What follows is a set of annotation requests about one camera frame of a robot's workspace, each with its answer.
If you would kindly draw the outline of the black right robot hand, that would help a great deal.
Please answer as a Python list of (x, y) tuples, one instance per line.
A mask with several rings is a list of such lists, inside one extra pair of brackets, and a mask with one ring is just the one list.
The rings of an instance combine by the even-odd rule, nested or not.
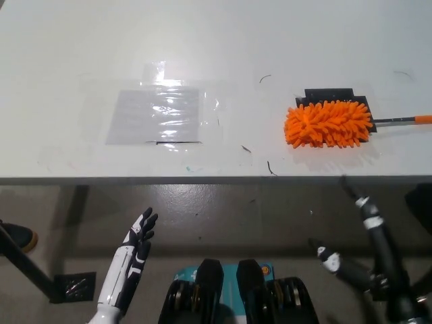
[(412, 298), (410, 281), (403, 266), (402, 258), (396, 243), (390, 234), (384, 218), (370, 196), (363, 194), (358, 188), (342, 176), (340, 184), (346, 194), (360, 210), (362, 225), (366, 229), (375, 253), (375, 267), (366, 269), (362, 265), (346, 259), (340, 253), (330, 249), (322, 241), (311, 238), (308, 240), (322, 266), (339, 280), (359, 292), (383, 294), (386, 300), (392, 298)]

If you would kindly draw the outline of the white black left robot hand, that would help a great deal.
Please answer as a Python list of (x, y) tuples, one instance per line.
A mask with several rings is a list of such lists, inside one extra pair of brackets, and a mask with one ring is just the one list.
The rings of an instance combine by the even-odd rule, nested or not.
[(146, 209), (117, 247), (91, 323), (119, 323), (126, 315), (151, 250), (157, 219), (158, 214), (152, 208)]

